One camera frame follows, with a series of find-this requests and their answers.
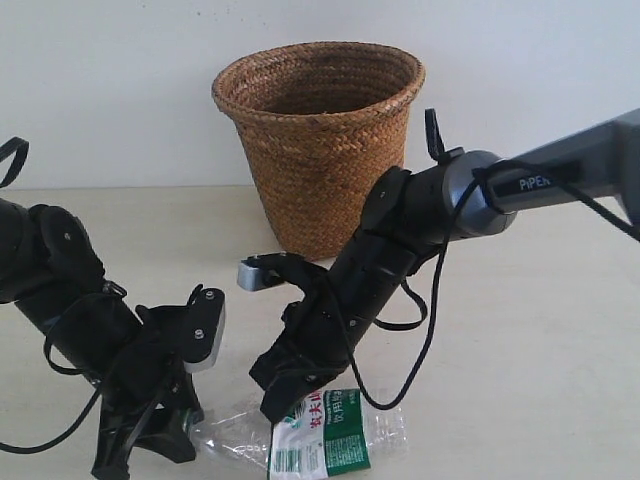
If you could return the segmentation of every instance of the white wall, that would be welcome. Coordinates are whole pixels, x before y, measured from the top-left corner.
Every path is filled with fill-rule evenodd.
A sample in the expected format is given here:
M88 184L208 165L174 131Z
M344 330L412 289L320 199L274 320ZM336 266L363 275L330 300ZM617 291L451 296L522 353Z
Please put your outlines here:
M640 106L639 18L637 0L0 0L0 142L31 142L15 188L249 184L215 75L360 40L427 65L410 168L429 106L448 144L511 155Z

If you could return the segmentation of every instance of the wicker basket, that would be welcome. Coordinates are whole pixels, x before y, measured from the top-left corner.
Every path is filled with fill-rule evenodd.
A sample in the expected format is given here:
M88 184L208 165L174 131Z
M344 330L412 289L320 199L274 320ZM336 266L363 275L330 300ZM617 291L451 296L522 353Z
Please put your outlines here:
M241 58L212 87L235 123L281 247L334 257L367 193L404 162L409 106L425 80L414 56L369 43L317 42Z

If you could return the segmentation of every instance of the bottle label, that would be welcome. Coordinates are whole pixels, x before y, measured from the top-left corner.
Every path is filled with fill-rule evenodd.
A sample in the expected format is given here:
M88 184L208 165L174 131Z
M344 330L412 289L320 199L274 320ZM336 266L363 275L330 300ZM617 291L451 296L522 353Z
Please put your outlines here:
M314 392L274 426L270 480L322 480L371 468L360 390Z

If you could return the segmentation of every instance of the beige tabletop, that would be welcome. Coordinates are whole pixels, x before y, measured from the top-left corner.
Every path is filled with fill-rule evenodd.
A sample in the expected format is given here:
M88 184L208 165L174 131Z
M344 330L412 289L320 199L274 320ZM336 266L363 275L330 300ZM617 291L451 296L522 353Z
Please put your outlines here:
M224 290L223 346L215 367L196 374L196 389L205 409L220 415L260 398L247 372L300 293L292 286L247 293L235 284L240 259L279 250L253 188L4 198L80 217L130 306L183 303L198 283ZM427 298L432 272L427 264L410 281ZM500 237L452 245L433 347L402 403L410 453L343 478L639 478L639 289L640 249L581 205L522 213ZM416 314L398 293L382 317ZM75 419L91 387L47 366L42 335L13 306L0 315L0 441L39 444ZM357 350L365 381L397 391L424 334L370 330ZM335 385L354 386L350 371ZM0 479L90 480L97 420L96 408L46 453L0 454ZM262 478L204 456L173 465L140 450L130 473L133 480Z

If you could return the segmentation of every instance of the clear plastic bottle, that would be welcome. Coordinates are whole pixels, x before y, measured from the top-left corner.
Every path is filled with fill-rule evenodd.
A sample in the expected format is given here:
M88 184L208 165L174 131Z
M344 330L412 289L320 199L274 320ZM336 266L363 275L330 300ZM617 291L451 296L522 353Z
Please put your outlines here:
M400 407L377 410L361 398L361 409L362 430L372 468L378 462L398 460L408 452L406 422ZM221 420L217 420L213 412L207 412L205 419L191 428L190 436L199 455L214 461L231 460L239 468L257 473L255 478L266 478L272 428L257 405ZM300 474L295 478L309 477Z

